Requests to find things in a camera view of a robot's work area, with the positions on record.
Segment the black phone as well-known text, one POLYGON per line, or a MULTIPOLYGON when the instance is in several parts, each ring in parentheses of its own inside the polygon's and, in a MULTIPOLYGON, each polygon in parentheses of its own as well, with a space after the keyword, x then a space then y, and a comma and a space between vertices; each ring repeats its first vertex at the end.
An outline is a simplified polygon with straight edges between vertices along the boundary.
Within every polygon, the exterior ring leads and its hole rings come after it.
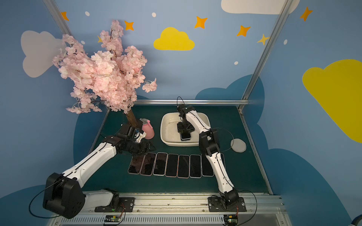
POLYGON ((190 168, 189 176, 191 178, 201 178, 202 176, 202 166, 201 166, 201 156, 200 155, 191 155, 190 156, 190 168))
POLYGON ((212 169, 212 166, 211 166, 209 160, 207 159, 207 157, 204 154, 201 155, 201 163, 202 163, 202 176, 203 177, 213 177, 214 171, 212 169))
POLYGON ((191 139, 191 134, 190 134, 190 132, 182 132, 180 134, 180 137, 181 137, 181 141, 188 141, 191 139))
POLYGON ((225 165, 225 157, 224 157, 224 154, 223 154, 223 153, 221 154, 221 160, 222 160, 222 163, 223 163, 224 167, 226 168, 226 165, 225 165))

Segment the pink back phone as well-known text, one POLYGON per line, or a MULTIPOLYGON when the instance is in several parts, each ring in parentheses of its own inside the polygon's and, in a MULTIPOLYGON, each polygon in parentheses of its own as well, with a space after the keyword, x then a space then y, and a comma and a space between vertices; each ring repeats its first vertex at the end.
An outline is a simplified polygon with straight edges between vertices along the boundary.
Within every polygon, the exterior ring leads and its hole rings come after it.
POLYGON ((140 170, 142 167, 142 163, 144 160, 144 155, 143 156, 133 156, 128 168, 128 173, 129 174, 140 174, 140 170))

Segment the white plastic storage box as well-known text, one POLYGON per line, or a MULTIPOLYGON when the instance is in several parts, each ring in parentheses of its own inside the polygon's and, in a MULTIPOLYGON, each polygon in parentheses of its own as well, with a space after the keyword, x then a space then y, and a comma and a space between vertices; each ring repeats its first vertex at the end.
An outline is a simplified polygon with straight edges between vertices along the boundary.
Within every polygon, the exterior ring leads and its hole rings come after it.
POLYGON ((161 140, 171 147, 198 147, 199 133, 211 129, 209 118, 204 113, 195 110, 186 113, 186 120, 194 126, 195 130, 190 133, 190 140, 182 141, 177 131, 177 123, 182 122, 179 113, 167 113, 161 121, 161 140))

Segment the white case phone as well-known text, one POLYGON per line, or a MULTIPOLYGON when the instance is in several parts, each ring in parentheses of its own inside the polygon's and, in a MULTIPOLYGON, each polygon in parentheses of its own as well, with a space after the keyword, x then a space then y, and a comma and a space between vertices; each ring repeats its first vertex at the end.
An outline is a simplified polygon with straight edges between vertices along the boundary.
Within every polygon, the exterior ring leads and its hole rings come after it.
POLYGON ((167 153, 157 153, 153 168, 153 175, 164 176, 166 173, 167 153))

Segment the pink case phone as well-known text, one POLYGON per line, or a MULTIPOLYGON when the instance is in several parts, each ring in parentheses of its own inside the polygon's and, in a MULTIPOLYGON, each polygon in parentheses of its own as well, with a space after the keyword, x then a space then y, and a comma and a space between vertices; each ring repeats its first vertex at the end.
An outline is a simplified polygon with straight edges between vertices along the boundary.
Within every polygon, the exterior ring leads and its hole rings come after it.
POLYGON ((188 155, 180 155, 178 162, 177 177, 181 179, 189 178, 189 163, 190 157, 188 155))
POLYGON ((166 165, 166 177, 177 177, 178 172, 178 162, 179 162, 179 155, 178 154, 169 154, 167 158, 167 165, 166 165))

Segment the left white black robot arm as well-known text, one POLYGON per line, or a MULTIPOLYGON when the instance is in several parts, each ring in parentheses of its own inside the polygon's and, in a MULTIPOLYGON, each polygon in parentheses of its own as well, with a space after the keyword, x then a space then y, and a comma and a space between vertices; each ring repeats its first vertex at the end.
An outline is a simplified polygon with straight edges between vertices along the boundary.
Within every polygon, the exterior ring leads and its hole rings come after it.
POLYGON ((108 160, 123 151, 143 155, 154 148, 141 127, 127 123, 115 134, 105 137, 97 148, 63 173, 53 173, 46 181, 42 206, 71 219, 84 210, 118 211, 122 204, 119 192, 112 189, 84 192, 90 177, 108 160))

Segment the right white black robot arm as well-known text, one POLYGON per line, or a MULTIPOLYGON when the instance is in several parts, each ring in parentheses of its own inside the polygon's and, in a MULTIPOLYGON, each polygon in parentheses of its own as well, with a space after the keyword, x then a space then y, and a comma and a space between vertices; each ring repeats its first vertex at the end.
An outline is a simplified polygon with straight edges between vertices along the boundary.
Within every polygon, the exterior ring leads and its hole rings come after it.
POLYGON ((222 162, 217 129, 207 125, 193 106, 180 104, 177 106, 177 111, 182 119, 181 131, 196 131, 199 134, 199 149, 213 169, 223 207, 225 209, 234 207, 239 201, 239 194, 222 162))

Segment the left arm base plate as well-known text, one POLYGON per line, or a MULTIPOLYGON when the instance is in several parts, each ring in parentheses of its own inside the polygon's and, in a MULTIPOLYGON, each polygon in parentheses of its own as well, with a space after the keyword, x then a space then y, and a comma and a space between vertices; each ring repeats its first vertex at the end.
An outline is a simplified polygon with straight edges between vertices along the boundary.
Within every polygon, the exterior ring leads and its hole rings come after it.
POLYGON ((134 208, 134 197, 115 197, 107 206, 95 208, 95 212, 132 212, 134 208))

